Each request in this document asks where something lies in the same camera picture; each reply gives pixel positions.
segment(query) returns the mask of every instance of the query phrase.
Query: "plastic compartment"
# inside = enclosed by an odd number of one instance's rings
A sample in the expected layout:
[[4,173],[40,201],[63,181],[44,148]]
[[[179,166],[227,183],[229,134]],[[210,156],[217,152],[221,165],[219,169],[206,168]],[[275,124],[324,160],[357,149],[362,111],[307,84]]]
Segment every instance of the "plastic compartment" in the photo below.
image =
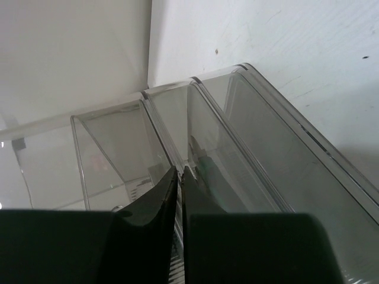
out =
[[[253,68],[201,82],[291,211],[324,225],[351,283],[379,280],[377,190]],[[238,171],[235,164],[228,170]]]
[[170,168],[141,101],[72,117],[83,194],[90,210],[117,210]]
[[[279,210],[196,82],[146,92],[182,160],[220,206],[228,212]],[[232,163],[238,171],[228,170]]]
[[42,125],[0,137],[2,209],[85,209],[67,122],[64,127]]

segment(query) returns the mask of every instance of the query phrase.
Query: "clear plastic container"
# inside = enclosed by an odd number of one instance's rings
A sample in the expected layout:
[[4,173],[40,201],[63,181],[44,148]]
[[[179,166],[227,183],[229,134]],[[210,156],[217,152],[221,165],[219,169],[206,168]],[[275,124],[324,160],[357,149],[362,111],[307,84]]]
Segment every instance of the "clear plastic container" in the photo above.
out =
[[11,131],[0,141],[2,209],[85,209],[69,125]]
[[346,280],[379,281],[377,189],[251,66],[198,83],[290,211],[322,222]]
[[151,189],[171,162],[141,101],[72,117],[90,210],[117,210]]

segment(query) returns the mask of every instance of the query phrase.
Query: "white wall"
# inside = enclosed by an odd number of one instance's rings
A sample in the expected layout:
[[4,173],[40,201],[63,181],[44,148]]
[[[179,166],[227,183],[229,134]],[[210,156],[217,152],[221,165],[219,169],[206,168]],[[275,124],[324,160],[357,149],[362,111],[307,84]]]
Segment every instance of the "white wall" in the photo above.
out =
[[148,82],[249,62],[379,188],[378,46],[376,0],[154,0]]
[[147,86],[151,0],[0,2],[0,113],[19,124]]
[[[58,208],[83,198],[69,114],[147,88],[150,15],[151,0],[0,2],[3,208],[31,201]],[[11,145],[20,137],[21,168]]]

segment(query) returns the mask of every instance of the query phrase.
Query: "black object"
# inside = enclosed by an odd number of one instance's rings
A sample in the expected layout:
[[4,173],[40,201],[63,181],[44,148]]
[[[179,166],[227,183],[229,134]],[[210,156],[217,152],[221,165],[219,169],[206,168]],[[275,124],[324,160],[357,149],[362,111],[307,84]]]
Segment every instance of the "black object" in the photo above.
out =
[[[0,283],[167,283],[178,176],[113,212],[1,211]],[[306,214],[227,214],[182,176],[186,283],[343,283]]]
[[182,177],[185,281],[343,283],[320,223],[306,214],[225,214]]
[[0,212],[0,283],[167,283],[178,174],[116,213]]

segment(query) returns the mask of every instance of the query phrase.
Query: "clear plastic bin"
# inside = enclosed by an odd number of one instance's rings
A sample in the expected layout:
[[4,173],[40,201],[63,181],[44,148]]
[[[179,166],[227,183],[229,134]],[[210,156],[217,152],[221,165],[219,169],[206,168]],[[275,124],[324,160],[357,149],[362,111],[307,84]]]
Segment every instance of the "clear plastic bin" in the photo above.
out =
[[347,282],[379,280],[378,190],[254,68],[146,92],[183,160],[226,211],[310,213]]
[[89,210],[117,210],[151,189],[171,162],[141,101],[72,117]]

